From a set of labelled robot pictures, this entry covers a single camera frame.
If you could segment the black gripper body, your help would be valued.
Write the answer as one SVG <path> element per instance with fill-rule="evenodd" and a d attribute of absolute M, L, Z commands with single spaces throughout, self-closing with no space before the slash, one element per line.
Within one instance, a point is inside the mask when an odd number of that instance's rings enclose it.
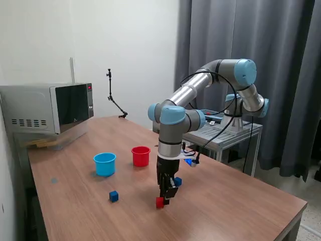
<path fill-rule="evenodd" d="M 174 178 L 174 175 L 179 170 L 180 160 L 168 160 L 161 158 L 160 156 L 157 157 L 156 163 L 156 173 L 157 173 L 157 183 L 159 186 L 162 185 L 163 179 L 165 176 L 169 176 Z"/>

